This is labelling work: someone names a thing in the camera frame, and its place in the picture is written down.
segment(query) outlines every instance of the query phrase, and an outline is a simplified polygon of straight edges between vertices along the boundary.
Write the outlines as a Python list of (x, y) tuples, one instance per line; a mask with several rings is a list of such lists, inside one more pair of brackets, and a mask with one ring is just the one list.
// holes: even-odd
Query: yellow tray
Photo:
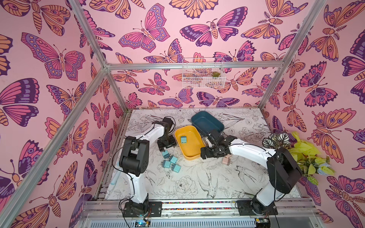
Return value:
[[(186, 136), (187, 143), (181, 143), (181, 136)], [(177, 129), (175, 137), (186, 160), (194, 160), (200, 157), (200, 148), (205, 146), (194, 126), (189, 125)]]

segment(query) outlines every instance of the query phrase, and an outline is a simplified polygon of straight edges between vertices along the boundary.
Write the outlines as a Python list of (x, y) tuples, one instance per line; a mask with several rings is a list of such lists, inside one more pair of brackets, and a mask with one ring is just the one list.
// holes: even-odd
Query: pink block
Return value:
[(222, 161), (222, 164), (225, 164), (225, 165), (229, 166), (230, 162), (231, 162), (231, 159), (224, 157), (223, 161)]

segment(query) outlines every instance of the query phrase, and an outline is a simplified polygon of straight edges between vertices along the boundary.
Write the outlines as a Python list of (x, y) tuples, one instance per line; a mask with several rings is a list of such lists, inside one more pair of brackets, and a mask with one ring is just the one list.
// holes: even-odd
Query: white wire basket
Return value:
[(182, 87), (192, 87), (192, 88), (213, 88), (221, 89), (224, 87), (226, 81), (226, 74), (223, 68), (223, 62), (213, 62), (215, 58), (205, 58), (211, 59), (208, 65), (206, 62), (201, 62), (202, 58), (184, 58), (188, 62), (197, 63), (194, 68), (188, 66), (188, 63), (184, 61), (182, 65)]

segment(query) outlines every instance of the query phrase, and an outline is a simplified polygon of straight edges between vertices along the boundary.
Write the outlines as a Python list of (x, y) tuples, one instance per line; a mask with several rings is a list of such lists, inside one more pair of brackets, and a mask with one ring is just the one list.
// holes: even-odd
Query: light blue cube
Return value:
[(176, 164), (177, 158), (175, 156), (172, 156), (170, 162)]
[(173, 166), (172, 166), (172, 171), (174, 171), (174, 172), (180, 172), (180, 169), (181, 169), (181, 166), (179, 166), (179, 165), (177, 165), (177, 164), (174, 164)]
[(181, 140), (181, 143), (187, 143), (186, 136), (181, 136), (180, 140)]
[(169, 152), (168, 152), (167, 150), (165, 150), (164, 152), (162, 152), (162, 156), (163, 156), (165, 159), (167, 159), (167, 158), (169, 158), (169, 157), (170, 157), (170, 154), (169, 154)]
[(171, 166), (171, 162), (170, 162), (170, 161), (163, 161), (163, 162), (162, 162), (162, 166), (163, 166), (164, 168), (170, 168), (170, 166)]

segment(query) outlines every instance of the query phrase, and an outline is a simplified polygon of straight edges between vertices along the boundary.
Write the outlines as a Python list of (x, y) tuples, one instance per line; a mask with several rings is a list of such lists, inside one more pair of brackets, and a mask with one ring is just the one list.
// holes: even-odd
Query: floral table surface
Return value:
[[(270, 134), (269, 127), (258, 108), (242, 109), (141, 109), (133, 110), (126, 136), (135, 136), (151, 126), (151, 122), (172, 116), (176, 129), (191, 125), (191, 117), (199, 111), (207, 111), (225, 129), (224, 135), (236, 136), (248, 143), (261, 146), (264, 137)], [(149, 198), (162, 199), (224, 199), (249, 198), (245, 193), (256, 194), (269, 182), (267, 170), (259, 164), (233, 155), (230, 165), (222, 164), (223, 158), (198, 158), (188, 161), (180, 148), (169, 148), (181, 166), (179, 173), (164, 168), (164, 160), (157, 143), (150, 144), (149, 165), (145, 171), (146, 188)], [(115, 185), (110, 184), (106, 200), (120, 200), (131, 197), (128, 176), (121, 173)], [(285, 197), (300, 197), (296, 188)]]

